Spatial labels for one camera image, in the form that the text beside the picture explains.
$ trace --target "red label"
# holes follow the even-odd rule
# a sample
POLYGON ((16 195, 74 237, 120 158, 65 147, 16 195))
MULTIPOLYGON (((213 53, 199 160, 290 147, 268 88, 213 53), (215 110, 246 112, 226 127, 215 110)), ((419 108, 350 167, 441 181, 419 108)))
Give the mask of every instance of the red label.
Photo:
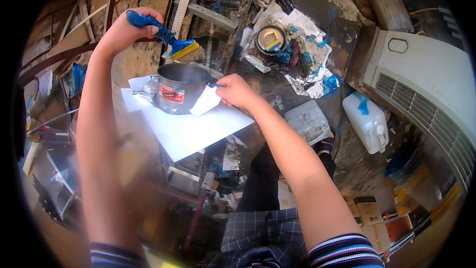
POLYGON ((163 86, 162 83, 160 83, 158 91, 161 97, 174 103, 183 104, 183 95, 185 94, 184 90, 177 91, 170 87, 163 86))

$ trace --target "paintbrush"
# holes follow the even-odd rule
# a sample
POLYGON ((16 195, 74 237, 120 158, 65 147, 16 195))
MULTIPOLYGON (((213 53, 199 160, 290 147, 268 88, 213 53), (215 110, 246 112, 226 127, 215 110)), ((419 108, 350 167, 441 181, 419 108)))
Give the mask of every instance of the paintbrush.
POLYGON ((175 38, 175 32, 170 32, 165 25, 159 23, 156 18, 151 16, 145 16, 134 12, 133 10, 127 10, 127 21, 135 27, 145 27, 147 25, 153 25, 158 27, 158 33, 154 34, 155 37, 162 40, 164 45, 171 45, 172 51, 169 56, 172 59, 178 60, 183 63, 188 63, 195 60, 205 58, 205 50, 194 39, 188 41, 180 41, 175 38))

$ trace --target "air conditioner unit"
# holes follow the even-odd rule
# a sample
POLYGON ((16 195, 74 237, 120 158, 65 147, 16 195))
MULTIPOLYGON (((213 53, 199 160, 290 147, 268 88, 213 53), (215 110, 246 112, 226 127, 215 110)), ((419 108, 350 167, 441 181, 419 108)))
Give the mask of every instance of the air conditioner unit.
POLYGON ((363 84, 434 141, 467 192, 476 158, 476 84, 470 57, 422 35, 376 33, 363 84))

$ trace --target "open paint can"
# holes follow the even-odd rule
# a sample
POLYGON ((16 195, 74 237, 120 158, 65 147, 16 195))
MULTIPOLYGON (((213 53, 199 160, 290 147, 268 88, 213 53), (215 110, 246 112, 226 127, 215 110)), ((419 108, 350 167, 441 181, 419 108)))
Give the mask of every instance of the open paint can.
POLYGON ((189 114, 211 74, 198 66, 171 63, 158 68, 158 107, 166 113, 189 114))
POLYGON ((276 55, 276 49, 283 50, 287 44, 286 33, 275 25, 265 26, 256 34, 255 45, 266 55, 276 55))

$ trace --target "air conditioner vent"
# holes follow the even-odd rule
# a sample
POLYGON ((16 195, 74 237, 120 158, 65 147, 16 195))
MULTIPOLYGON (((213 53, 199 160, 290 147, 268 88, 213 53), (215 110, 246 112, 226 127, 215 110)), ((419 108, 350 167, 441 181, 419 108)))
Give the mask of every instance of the air conditioner vent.
POLYGON ((435 140, 453 162, 456 178, 467 192, 476 163, 476 151, 461 129, 435 104, 406 85, 380 73, 376 91, 400 109, 435 140))

